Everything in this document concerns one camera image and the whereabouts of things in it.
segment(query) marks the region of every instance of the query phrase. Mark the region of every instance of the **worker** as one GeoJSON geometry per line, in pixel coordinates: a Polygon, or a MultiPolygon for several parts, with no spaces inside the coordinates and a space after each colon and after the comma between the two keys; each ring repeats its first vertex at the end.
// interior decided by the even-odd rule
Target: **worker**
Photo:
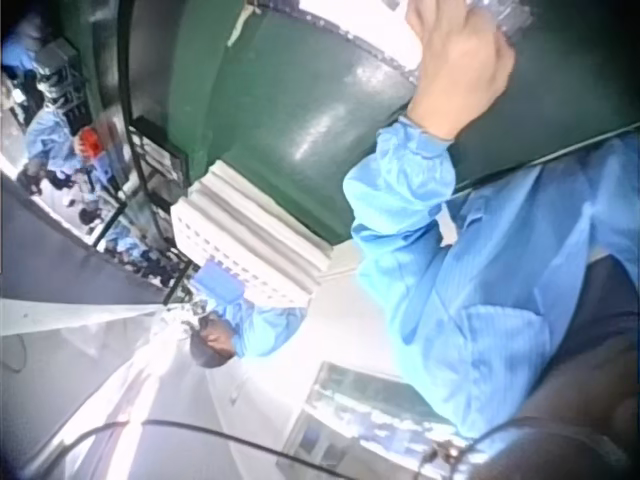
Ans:
{"type": "Polygon", "coordinates": [[[188,324],[191,357],[204,368],[221,367],[234,357],[266,357],[298,331],[306,313],[306,308],[266,308],[246,299],[214,307],[199,319],[199,328],[188,324]]]}
{"type": "MultiPolygon", "coordinates": [[[[507,88],[515,53],[487,11],[465,0],[411,1],[407,20],[423,47],[415,95],[344,191],[359,278],[383,307],[402,375],[475,438],[535,395],[586,301],[593,259],[618,264],[616,282],[637,294],[640,145],[630,133],[452,197],[447,149],[507,88]],[[436,217],[447,214],[458,238],[443,246],[436,217]]],[[[594,327],[591,346],[565,360],[618,337],[637,348],[637,305],[604,317],[589,310],[610,328],[594,327]]],[[[637,376],[621,381],[637,395],[637,376]]]]}
{"type": "Polygon", "coordinates": [[[85,165],[82,143],[71,136],[64,115],[48,105],[38,112],[27,128],[25,147],[28,161],[20,173],[34,182],[45,178],[47,171],[65,178],[85,165]]]}

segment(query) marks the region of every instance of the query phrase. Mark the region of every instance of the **white wall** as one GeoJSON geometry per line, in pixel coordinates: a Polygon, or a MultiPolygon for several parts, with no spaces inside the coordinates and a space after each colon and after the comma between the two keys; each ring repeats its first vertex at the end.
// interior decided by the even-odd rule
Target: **white wall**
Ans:
{"type": "MultiPolygon", "coordinates": [[[[359,252],[347,242],[332,258],[308,317],[282,349],[208,372],[226,432],[282,449],[324,361],[398,377],[382,312],[355,277],[359,252]]],[[[281,478],[274,459],[232,451],[247,480],[281,478]]]]}

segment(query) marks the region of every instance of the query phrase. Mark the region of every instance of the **green surface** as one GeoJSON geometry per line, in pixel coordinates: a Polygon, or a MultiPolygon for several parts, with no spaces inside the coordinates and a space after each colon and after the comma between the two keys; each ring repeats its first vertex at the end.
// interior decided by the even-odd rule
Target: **green surface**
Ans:
{"type": "Polygon", "coordinates": [[[206,161],[192,159],[192,178],[221,158],[329,242],[348,238],[342,178],[412,92],[399,73],[349,47],[279,14],[249,18],[218,72],[206,161]]]}
{"type": "MultiPolygon", "coordinates": [[[[59,1],[95,111],[90,2],[59,1]]],[[[164,92],[152,86],[157,79],[169,85],[141,105],[153,105],[150,118],[188,154],[191,180],[222,158],[329,242],[347,239],[344,174],[373,149],[376,130],[402,111],[412,85],[345,38],[271,11],[251,16],[228,48],[241,0],[179,1],[181,15],[148,25],[154,35],[179,28],[166,52],[171,67],[146,65],[135,92],[164,92]]],[[[534,21],[515,42],[509,89],[451,150],[459,188],[640,121],[631,2],[528,3],[534,21]]],[[[134,50],[158,45],[144,32],[134,38],[134,50]]]]}
{"type": "Polygon", "coordinates": [[[188,153],[192,180],[223,159],[311,230],[340,243],[352,222],[342,178],[413,87],[346,39],[273,12],[252,15],[226,48],[241,7],[187,5],[169,138],[188,153]]]}

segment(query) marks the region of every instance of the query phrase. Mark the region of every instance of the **black cable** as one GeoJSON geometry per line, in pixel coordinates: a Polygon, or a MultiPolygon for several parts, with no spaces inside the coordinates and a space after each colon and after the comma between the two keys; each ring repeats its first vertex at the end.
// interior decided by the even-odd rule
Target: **black cable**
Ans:
{"type": "MultiPolygon", "coordinates": [[[[42,472],[42,475],[41,475],[40,478],[42,478],[44,480],[46,480],[48,478],[51,478],[51,476],[54,474],[54,472],[56,471],[56,469],[58,468],[60,463],[67,457],[67,455],[69,455],[73,450],[75,450],[78,446],[80,446],[87,439],[89,439],[89,438],[91,438],[91,437],[93,437],[95,435],[98,435],[99,433],[109,432],[109,431],[112,431],[112,430],[115,430],[115,429],[122,429],[122,428],[126,427],[129,424],[130,424],[129,421],[105,423],[104,425],[101,425],[101,426],[96,427],[96,428],[92,428],[91,430],[87,430],[86,432],[80,434],[78,436],[78,438],[76,438],[70,444],[65,445],[64,448],[62,448],[56,454],[56,456],[53,457],[53,460],[51,460],[51,462],[49,462],[49,464],[45,467],[45,469],[42,472]]],[[[145,420],[144,422],[141,422],[140,425],[143,426],[143,427],[152,426],[152,427],[176,428],[178,430],[186,430],[186,431],[189,431],[189,432],[195,432],[195,433],[201,433],[201,434],[205,434],[205,435],[211,435],[213,437],[222,438],[224,440],[228,440],[230,442],[237,443],[237,444],[243,445],[245,447],[253,448],[254,450],[259,450],[261,452],[268,453],[270,455],[274,455],[274,456],[279,457],[279,458],[283,458],[285,460],[297,463],[299,465],[304,465],[307,468],[310,468],[310,469],[315,470],[317,472],[324,473],[325,475],[329,475],[329,476],[332,476],[334,478],[340,478],[342,480],[356,480],[353,477],[349,477],[349,476],[343,475],[341,473],[335,472],[333,470],[330,470],[328,468],[322,467],[320,465],[316,465],[315,463],[311,463],[311,462],[309,462],[307,460],[303,460],[302,458],[297,458],[297,457],[294,457],[293,455],[289,455],[287,453],[279,452],[279,451],[273,450],[273,449],[271,449],[269,447],[265,447],[263,445],[259,445],[257,443],[250,442],[249,440],[244,440],[242,438],[234,437],[233,435],[229,435],[228,433],[219,432],[217,430],[212,430],[210,428],[200,427],[198,425],[190,425],[188,423],[174,422],[172,420],[156,420],[156,419],[145,420]]]]}
{"type": "Polygon", "coordinates": [[[0,359],[0,365],[2,365],[3,370],[6,370],[11,373],[15,373],[16,375],[22,373],[22,371],[27,368],[27,345],[24,343],[24,337],[20,334],[16,335],[22,346],[23,358],[22,366],[20,368],[16,368],[13,365],[9,365],[3,359],[0,359]]]}

